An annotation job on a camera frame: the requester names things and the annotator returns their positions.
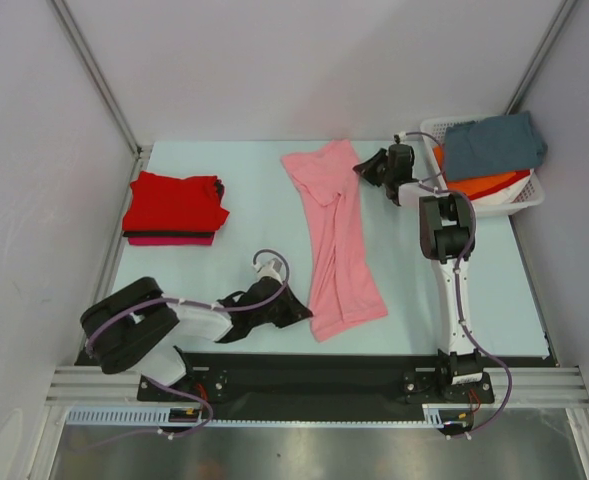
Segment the pink t shirt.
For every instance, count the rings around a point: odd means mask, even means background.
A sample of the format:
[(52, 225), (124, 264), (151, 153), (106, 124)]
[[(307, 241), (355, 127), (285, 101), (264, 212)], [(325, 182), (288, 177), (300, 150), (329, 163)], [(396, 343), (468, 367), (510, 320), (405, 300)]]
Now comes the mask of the pink t shirt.
[(348, 140), (282, 158), (308, 225), (313, 259), (308, 308), (313, 312), (311, 332), (319, 342), (388, 314), (366, 261), (354, 171), (358, 163)]

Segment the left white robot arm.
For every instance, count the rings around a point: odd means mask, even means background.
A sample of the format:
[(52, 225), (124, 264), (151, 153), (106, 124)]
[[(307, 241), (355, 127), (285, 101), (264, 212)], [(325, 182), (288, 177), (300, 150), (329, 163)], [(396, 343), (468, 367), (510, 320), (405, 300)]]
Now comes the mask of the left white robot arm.
[(136, 371), (181, 400), (197, 392), (184, 341), (230, 344), (264, 324), (282, 329), (312, 316), (291, 289), (272, 276), (206, 308), (168, 302), (154, 278), (142, 277), (87, 309), (80, 325), (86, 351), (103, 373)]

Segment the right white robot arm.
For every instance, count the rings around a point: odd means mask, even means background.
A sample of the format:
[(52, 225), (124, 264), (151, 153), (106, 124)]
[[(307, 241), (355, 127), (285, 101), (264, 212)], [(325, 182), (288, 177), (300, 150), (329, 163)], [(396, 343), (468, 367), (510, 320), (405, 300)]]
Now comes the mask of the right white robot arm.
[(475, 247), (474, 210), (464, 194), (415, 178), (414, 164), (413, 148), (397, 143), (353, 167), (360, 179), (383, 188), (395, 205), (417, 208), (421, 253), (436, 280), (443, 326), (436, 367), (432, 373), (408, 374), (403, 389), (409, 401), (424, 395), (447, 403), (479, 402), (478, 392), (491, 385), (470, 321), (468, 271)]

